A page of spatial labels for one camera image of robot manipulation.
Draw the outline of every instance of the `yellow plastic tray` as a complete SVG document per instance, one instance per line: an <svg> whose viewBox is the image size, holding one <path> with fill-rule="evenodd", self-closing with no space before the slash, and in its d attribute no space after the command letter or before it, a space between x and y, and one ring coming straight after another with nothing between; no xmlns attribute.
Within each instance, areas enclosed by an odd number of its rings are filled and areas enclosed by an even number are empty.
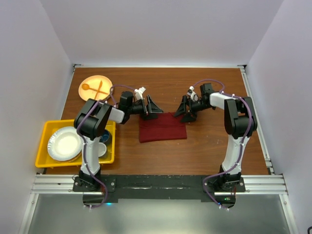
<svg viewBox="0 0 312 234"><path fill-rule="evenodd" d="M67 166L79 166L82 164L82 154L79 153L78 157L70 162L59 162L50 157L48 154L47 144L54 132L58 129L67 127L67 126L74 126L74 120L52 120L47 121L44 125L40 145L37 153L36 159L36 167L39 168L46 168L46 167L67 167ZM99 158L100 164L109 164L114 162L115 157L115 131L116 131L116 123L113 121L108 121L105 127L111 134L112 134L112 144L107 146L107 153L106 157Z"/></svg>

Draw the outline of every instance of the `folded cloth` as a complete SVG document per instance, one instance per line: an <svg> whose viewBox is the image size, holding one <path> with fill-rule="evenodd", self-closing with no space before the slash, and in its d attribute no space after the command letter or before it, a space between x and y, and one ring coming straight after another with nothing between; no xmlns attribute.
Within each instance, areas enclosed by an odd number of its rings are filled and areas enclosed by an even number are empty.
<svg viewBox="0 0 312 234"><path fill-rule="evenodd" d="M183 115L174 117L174 113L158 114L158 118L139 120L139 141L140 143L157 141L186 139L185 123L180 120Z"/></svg>

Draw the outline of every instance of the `yellow plate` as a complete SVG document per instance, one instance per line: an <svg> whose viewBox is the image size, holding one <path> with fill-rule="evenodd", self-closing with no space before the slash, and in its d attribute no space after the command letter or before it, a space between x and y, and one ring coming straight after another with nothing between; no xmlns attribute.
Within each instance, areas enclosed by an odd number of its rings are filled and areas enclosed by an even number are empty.
<svg viewBox="0 0 312 234"><path fill-rule="evenodd" d="M44 125L42 136L40 140L40 146L38 148L37 153L37 159L36 159L36 167L39 168L46 168L46 167L66 167L66 166L79 166L82 163L82 157L81 152L78 154L77 157L75 157L73 160L60 162L56 161L53 158L50 157L48 153L47 144L50 139L50 136L55 133L58 129L67 127L67 126L74 126L74 120L53 120L53 121L47 121ZM113 163L114 157L115 157L115 136L116 136L116 123L113 121L108 121L107 125L105 126L105 129L107 129L112 134L112 143L107 146L107 153L104 157L99 157L99 163L100 164L107 164L107 163Z"/></svg>
<svg viewBox="0 0 312 234"><path fill-rule="evenodd" d="M102 100L108 97L110 88L113 86L110 79L105 76L91 76L85 79L79 86L79 96L87 101L89 98Z"/></svg>

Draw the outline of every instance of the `wall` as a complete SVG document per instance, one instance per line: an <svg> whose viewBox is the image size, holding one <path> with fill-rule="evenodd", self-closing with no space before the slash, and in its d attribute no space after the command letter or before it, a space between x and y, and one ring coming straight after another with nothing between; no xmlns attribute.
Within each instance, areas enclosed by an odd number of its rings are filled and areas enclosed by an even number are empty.
<svg viewBox="0 0 312 234"><path fill-rule="evenodd" d="M312 226L312 1L284 0L247 66L275 172L300 233Z"/></svg>
<svg viewBox="0 0 312 234"><path fill-rule="evenodd" d="M282 0L41 2L74 63L236 66L250 60Z"/></svg>
<svg viewBox="0 0 312 234"><path fill-rule="evenodd" d="M17 233L43 124L60 117L71 65L39 0L0 3L0 232Z"/></svg>

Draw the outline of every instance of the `wooden table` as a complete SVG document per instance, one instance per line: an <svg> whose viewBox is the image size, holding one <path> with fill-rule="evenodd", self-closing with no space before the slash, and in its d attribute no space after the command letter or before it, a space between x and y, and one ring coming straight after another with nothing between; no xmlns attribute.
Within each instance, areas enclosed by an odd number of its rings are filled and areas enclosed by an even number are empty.
<svg viewBox="0 0 312 234"><path fill-rule="evenodd" d="M107 76L113 84L134 88L144 86L145 95L164 112L175 112L188 88L204 78L223 82L225 91L246 96L239 69L223 68L77 68L68 93L62 119L73 119L85 101L78 95L80 83L89 76ZM217 91L220 85L213 83ZM114 90L119 100L123 88ZM113 164L102 165L102 174L210 175L219 171L224 160L228 135L224 129L223 110L208 109L198 113L196 122L187 123L187 139L140 144L138 116L117 124L116 155ZM77 174L79 167L48 169L48 174ZM257 132L251 137L242 161L244 175L267 175Z"/></svg>

